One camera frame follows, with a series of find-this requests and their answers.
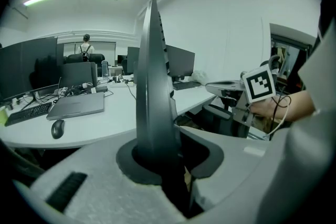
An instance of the gray laptop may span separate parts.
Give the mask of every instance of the gray laptop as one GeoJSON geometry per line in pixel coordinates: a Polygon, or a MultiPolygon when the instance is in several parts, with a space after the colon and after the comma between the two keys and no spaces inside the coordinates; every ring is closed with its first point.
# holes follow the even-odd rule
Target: gray laptop
{"type": "Polygon", "coordinates": [[[48,113],[48,120],[59,120],[104,111],[104,93],[90,93],[64,97],[48,113]]]}

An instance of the person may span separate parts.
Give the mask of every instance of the person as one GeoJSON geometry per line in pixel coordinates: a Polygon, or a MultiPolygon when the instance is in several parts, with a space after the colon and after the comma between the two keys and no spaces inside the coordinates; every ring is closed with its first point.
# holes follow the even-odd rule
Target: person
{"type": "MultiPolygon", "coordinates": [[[[332,18],[335,16],[335,8],[333,0],[322,0],[320,6],[320,19],[318,27],[318,37],[315,42],[313,52],[320,43],[320,36],[323,37],[328,30],[332,18]]],[[[288,114],[286,116],[286,121],[296,121],[305,116],[311,115],[314,111],[314,104],[310,97],[308,91],[301,91],[297,93],[290,94],[290,99],[286,98],[290,106],[288,108],[288,114]]],[[[277,102],[279,102],[280,97],[276,96],[255,102],[251,105],[250,111],[255,114],[259,114],[266,117],[273,118],[273,113],[276,108],[277,102]]],[[[287,102],[280,101],[275,114],[275,119],[282,119],[285,116],[287,102]]]]}
{"type": "Polygon", "coordinates": [[[85,52],[88,52],[89,54],[93,54],[94,53],[94,47],[89,44],[90,35],[89,34],[85,34],[83,36],[83,41],[84,41],[84,43],[78,47],[77,53],[81,54],[82,52],[85,51],[85,52]]]}

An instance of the computer mouse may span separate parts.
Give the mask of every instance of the computer mouse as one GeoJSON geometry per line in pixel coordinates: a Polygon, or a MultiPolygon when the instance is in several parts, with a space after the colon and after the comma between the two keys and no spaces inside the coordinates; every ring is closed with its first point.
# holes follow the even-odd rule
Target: computer mouse
{"type": "Polygon", "coordinates": [[[64,134],[64,120],[57,120],[51,127],[51,135],[54,139],[59,139],[64,134]]]}

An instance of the keyboard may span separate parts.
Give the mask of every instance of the keyboard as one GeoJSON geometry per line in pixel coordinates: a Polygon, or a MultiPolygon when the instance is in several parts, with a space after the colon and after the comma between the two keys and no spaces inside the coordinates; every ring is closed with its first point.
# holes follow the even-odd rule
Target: keyboard
{"type": "Polygon", "coordinates": [[[201,84],[198,82],[192,82],[192,81],[173,83],[173,88],[175,91],[190,89],[190,88],[194,88],[198,86],[201,86],[201,84]]]}
{"type": "Polygon", "coordinates": [[[49,108],[51,107],[52,103],[48,102],[45,104],[37,105],[33,108],[25,109],[19,112],[15,112],[11,114],[5,123],[5,126],[10,126],[15,123],[19,123],[22,121],[27,121],[42,115],[46,115],[49,112],[49,108]]]}

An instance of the bottle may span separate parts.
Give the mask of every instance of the bottle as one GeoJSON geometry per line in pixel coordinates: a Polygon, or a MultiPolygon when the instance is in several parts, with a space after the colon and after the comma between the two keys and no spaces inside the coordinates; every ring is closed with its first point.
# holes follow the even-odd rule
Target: bottle
{"type": "Polygon", "coordinates": [[[103,79],[107,79],[109,77],[109,67],[107,61],[101,62],[101,75],[103,79]]]}

